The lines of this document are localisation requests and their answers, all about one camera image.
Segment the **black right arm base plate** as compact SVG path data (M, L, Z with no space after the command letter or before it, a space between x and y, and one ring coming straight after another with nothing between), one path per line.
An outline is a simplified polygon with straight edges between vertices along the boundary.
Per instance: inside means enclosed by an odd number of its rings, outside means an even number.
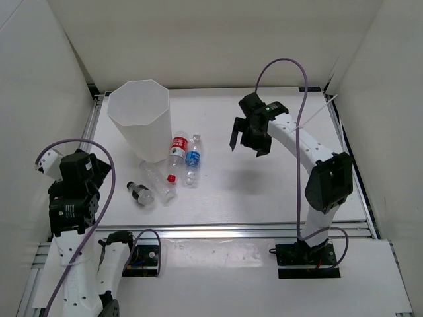
M333 265L337 262L334 246L324 242L309 248L305 242L277 244L269 249L276 256L278 279L339 279L340 270Z

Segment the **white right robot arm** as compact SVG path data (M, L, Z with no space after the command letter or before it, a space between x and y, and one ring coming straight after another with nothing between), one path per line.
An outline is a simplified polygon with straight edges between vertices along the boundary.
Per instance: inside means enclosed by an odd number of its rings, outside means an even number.
M294 123L289 110L280 102L265 104L257 93L239 102L244 114L235 118L229 146L237 143L256 151L257 156L270 153L272 141L281 143L309 175L305 187L297 187L300 197L309 204L303 227L297 230L297 257L311 264L321 255L321 246L335 213L353 191L352 159L348 153L335 153Z

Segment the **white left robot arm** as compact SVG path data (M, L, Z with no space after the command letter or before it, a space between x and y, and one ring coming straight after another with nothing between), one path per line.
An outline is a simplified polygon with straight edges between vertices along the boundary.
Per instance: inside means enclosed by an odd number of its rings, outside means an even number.
M107 176L115 177L112 161L103 162L77 149L63 156L53 148L36 159L36 169L53 179L48 188L50 231L56 243L62 274L45 316L59 292L62 316L118 316L117 288L125 264L139 255L128 231L96 241L94 233L105 210L99 209L100 187Z

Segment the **red label plastic bottle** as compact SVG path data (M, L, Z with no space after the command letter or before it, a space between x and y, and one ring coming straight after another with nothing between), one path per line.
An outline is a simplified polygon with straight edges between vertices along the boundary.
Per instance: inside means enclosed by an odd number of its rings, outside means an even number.
M188 134L185 131L177 131L172 140L169 156L167 159L167 181L175 184L180 178L188 148Z

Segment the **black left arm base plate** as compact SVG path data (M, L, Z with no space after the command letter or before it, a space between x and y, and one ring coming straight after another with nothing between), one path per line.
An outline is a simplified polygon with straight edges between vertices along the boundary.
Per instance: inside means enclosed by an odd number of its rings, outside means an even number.
M161 250L158 244L138 244L123 277L158 277Z

